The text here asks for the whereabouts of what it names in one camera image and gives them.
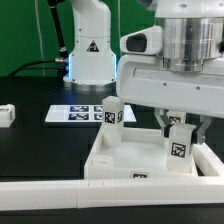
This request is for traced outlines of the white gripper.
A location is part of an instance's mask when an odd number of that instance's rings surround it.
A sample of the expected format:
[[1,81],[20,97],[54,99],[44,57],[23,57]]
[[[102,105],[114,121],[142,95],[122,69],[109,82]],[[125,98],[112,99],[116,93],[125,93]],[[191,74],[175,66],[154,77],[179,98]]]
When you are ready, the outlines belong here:
[[164,109],[201,115],[196,134],[197,143],[202,144],[211,117],[224,118],[224,57],[206,60],[202,72],[174,72],[162,65],[156,56],[123,56],[118,64],[117,95],[126,103],[154,107],[165,138],[173,124]]

